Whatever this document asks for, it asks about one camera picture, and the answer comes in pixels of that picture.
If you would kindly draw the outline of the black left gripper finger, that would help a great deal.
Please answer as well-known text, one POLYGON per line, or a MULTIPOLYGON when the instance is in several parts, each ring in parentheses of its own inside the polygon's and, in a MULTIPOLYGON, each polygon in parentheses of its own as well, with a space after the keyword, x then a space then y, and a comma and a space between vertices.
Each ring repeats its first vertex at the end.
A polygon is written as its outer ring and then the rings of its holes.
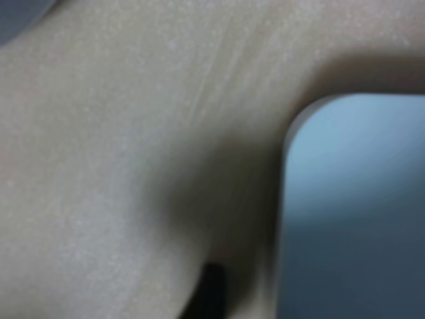
POLYGON ((224 318, 224 267, 205 264, 189 305, 189 318, 224 318))

